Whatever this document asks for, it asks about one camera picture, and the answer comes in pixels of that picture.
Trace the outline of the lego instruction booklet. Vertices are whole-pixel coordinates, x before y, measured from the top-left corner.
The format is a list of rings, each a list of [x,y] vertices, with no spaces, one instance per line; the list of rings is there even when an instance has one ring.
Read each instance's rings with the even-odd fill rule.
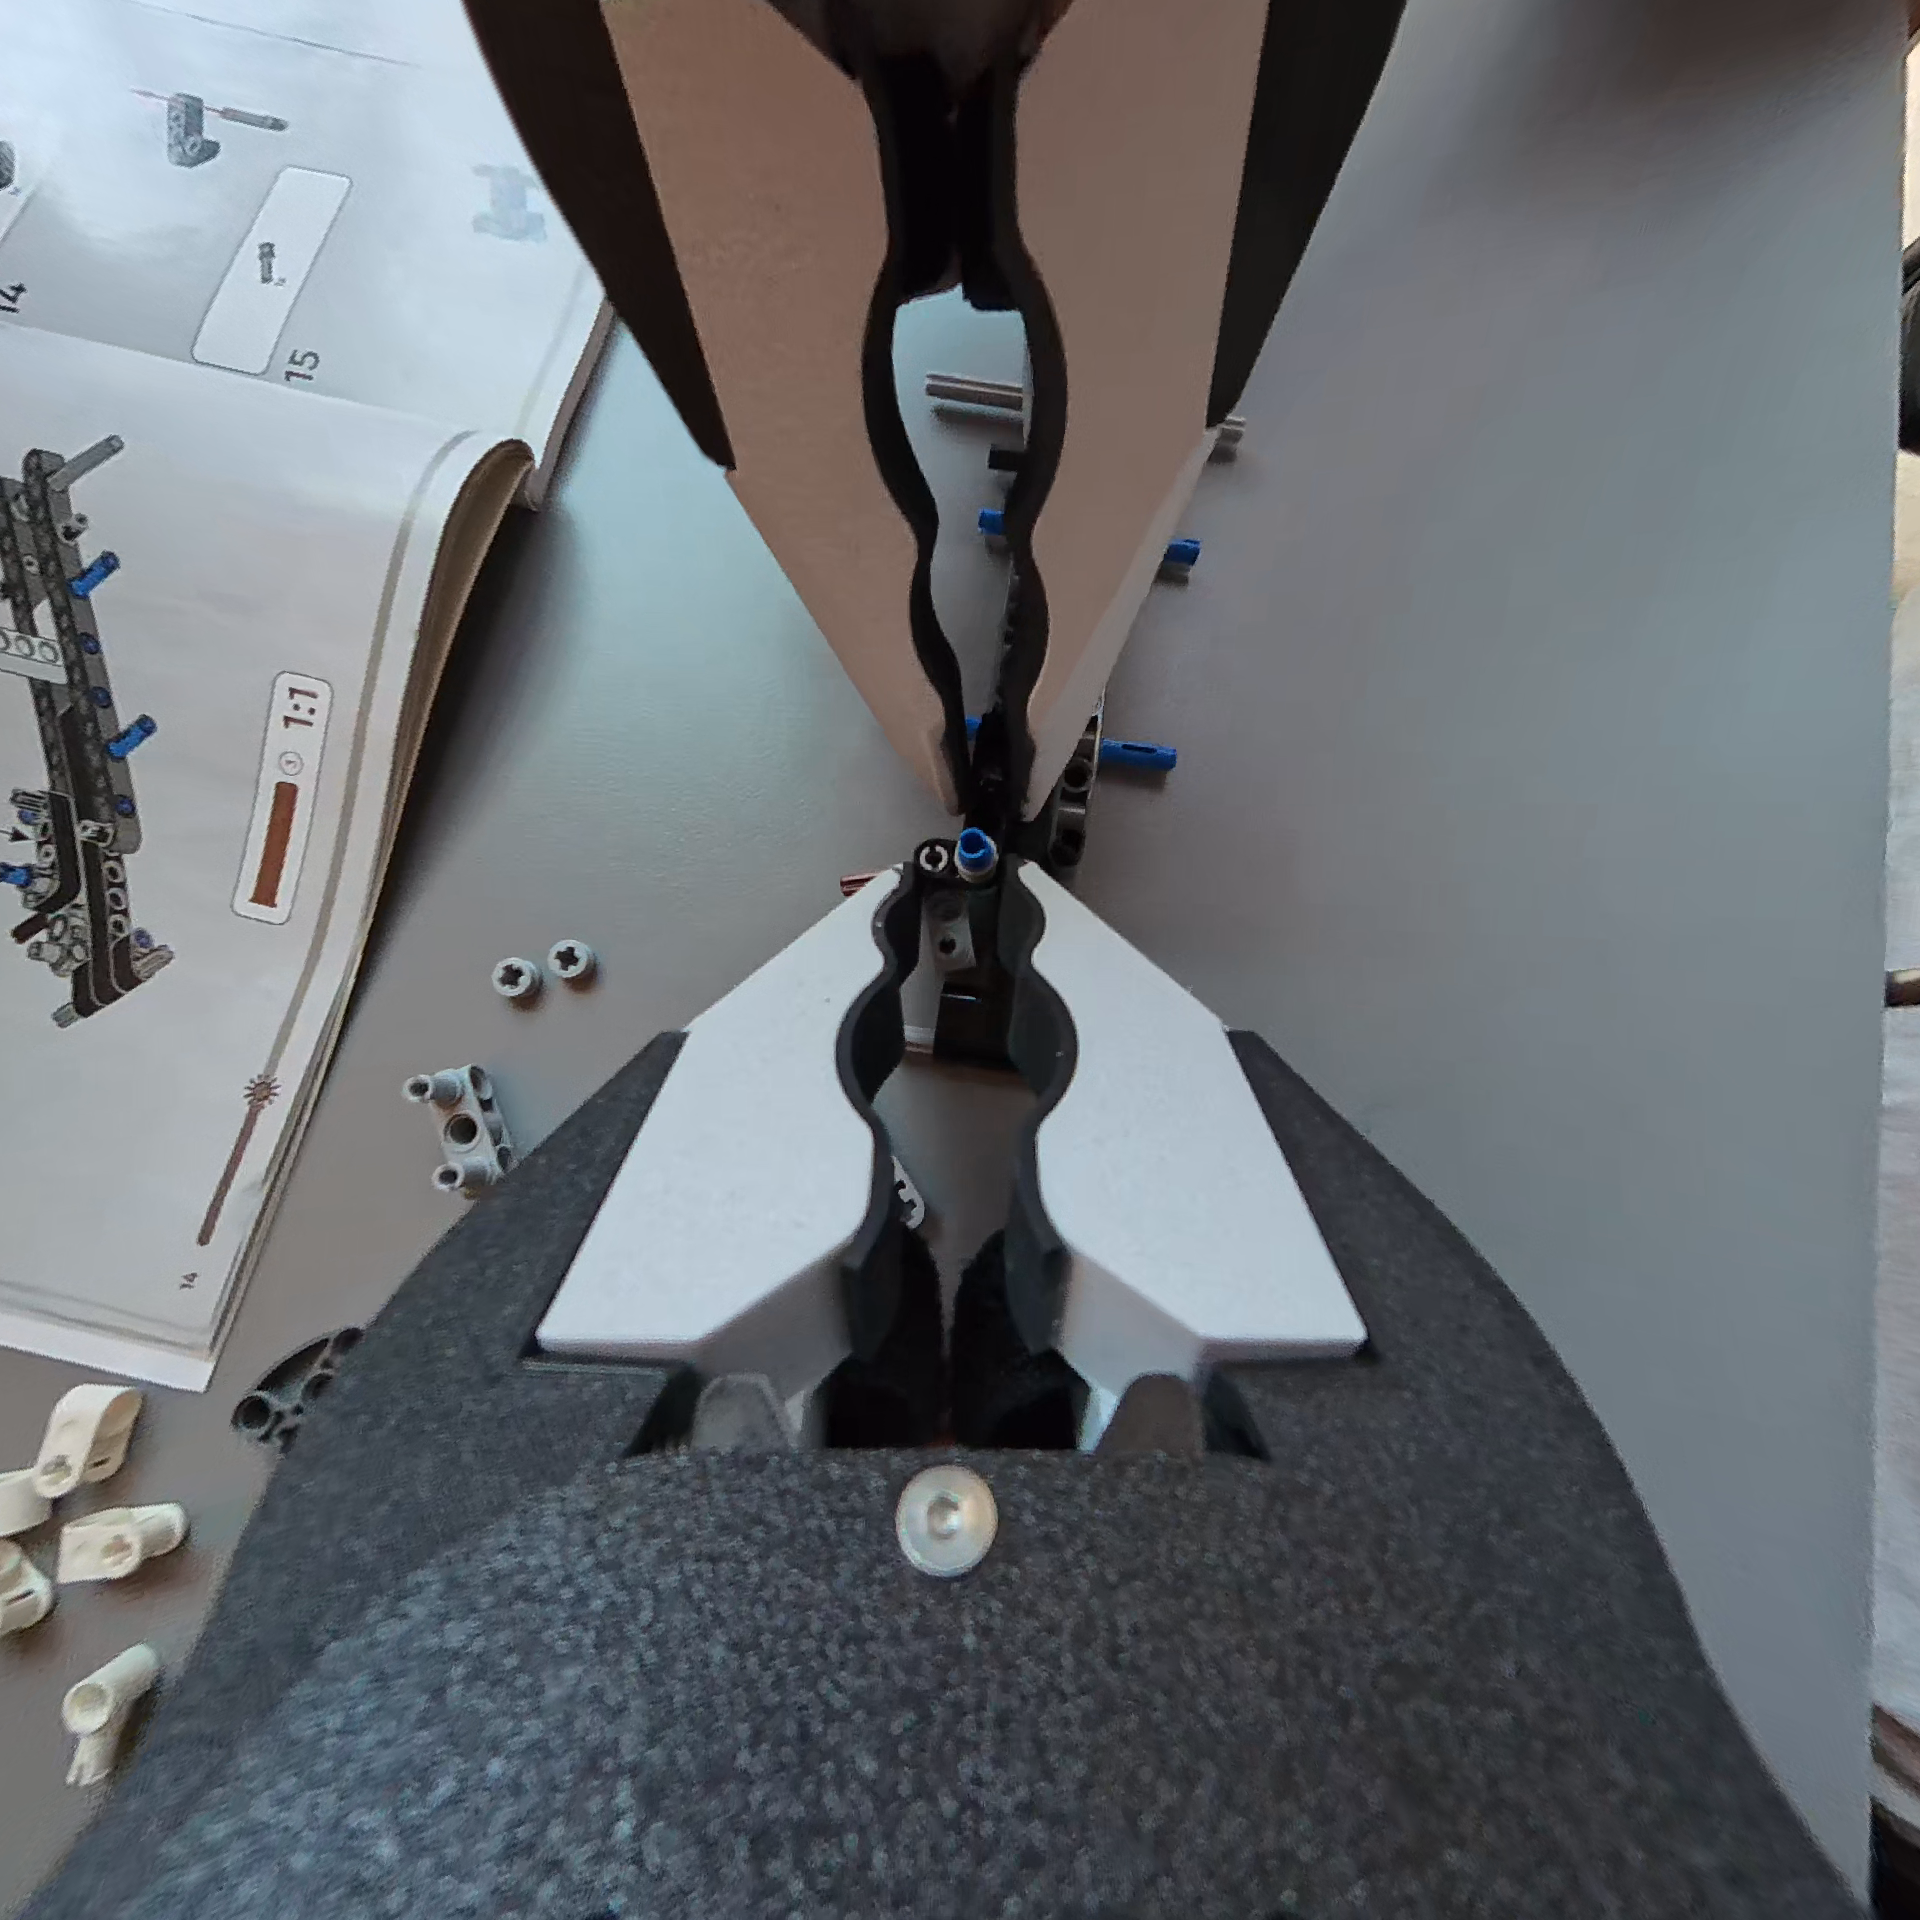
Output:
[[[2,6],[5,1346],[204,1389],[607,340],[463,4]]]

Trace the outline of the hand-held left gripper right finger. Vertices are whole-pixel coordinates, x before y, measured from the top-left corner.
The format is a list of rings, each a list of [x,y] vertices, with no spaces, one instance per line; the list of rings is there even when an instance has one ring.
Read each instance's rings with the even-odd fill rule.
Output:
[[[1368,1330],[1235,1036],[1036,861],[1009,877],[1015,1152],[1009,1306],[1088,1389],[1093,1451],[1144,1377],[1349,1361]]]

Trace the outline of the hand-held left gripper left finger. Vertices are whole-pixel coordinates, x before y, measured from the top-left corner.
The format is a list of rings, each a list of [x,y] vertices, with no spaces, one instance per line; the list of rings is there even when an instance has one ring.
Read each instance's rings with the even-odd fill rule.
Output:
[[[696,1017],[535,1330],[549,1361],[690,1369],[777,1444],[905,1296],[905,1220],[873,1094],[903,1058],[921,905],[905,869]]]

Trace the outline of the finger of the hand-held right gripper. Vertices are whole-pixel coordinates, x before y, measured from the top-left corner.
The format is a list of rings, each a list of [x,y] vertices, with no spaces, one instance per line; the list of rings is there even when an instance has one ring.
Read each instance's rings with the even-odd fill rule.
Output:
[[[604,4],[729,485],[905,764],[960,811],[947,704],[916,659],[907,516],[883,482],[863,345],[888,252],[873,116],[770,4]]]
[[[1210,389],[1266,4],[963,4],[991,81],[991,243],[1024,324],[1004,500],[1009,800],[1033,820],[1217,444]]]

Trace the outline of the dark grey curved lego panel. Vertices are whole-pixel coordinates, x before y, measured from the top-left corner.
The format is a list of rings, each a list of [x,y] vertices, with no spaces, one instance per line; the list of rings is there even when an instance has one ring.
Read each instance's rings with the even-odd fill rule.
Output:
[[[364,1333],[362,1325],[339,1329],[280,1361],[231,1409],[231,1429],[260,1448],[291,1450]]]

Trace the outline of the light grey double lego connector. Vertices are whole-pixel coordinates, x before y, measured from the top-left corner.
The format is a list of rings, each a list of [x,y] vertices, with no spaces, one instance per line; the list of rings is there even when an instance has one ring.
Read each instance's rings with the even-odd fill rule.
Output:
[[[441,1164],[434,1187],[444,1194],[474,1200],[520,1164],[493,1083],[481,1062],[412,1075],[402,1093],[437,1122]]]

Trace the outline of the long lego frame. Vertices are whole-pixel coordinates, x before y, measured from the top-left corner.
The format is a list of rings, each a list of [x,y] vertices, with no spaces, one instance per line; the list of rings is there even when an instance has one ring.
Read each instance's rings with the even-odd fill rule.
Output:
[[[1011,477],[1019,468],[1023,458],[1023,451],[1015,445],[993,444],[987,452],[987,468],[991,474]],[[976,516],[976,529],[987,546],[1004,549],[1002,507],[981,507]],[[1193,564],[1200,560],[1200,556],[1203,542],[1197,542],[1196,537],[1170,539],[1164,549],[1164,557],[1157,571],[1157,586],[1187,586]],[[1011,566],[1000,633],[996,689],[993,696],[994,707],[1002,704],[1000,678],[1018,637],[1018,609],[1019,581],[1018,570]],[[1097,778],[1125,774],[1164,779],[1178,768],[1180,761],[1176,747],[1167,742],[1133,736],[1116,736],[1107,731],[1104,702],[1107,696],[1101,692],[1095,700],[1091,718],[1081,736],[1077,739],[1077,745],[1073,747],[1073,755],[1056,786],[1051,786],[1037,826],[1033,827],[1033,834],[1037,838],[1033,838],[1031,858],[1036,858],[1048,869],[1048,874],[1051,874],[1060,883],[1073,883],[1084,859],[1088,843],[1088,808],[1097,786]]]

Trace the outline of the small black lego assembly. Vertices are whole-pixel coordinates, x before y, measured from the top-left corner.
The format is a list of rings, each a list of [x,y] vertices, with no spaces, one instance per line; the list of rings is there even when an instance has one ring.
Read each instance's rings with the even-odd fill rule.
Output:
[[[935,986],[930,1024],[907,1024],[909,1053],[947,1066],[1011,1073],[1015,979],[1002,960],[1002,851],[968,826],[914,853],[921,931]]]

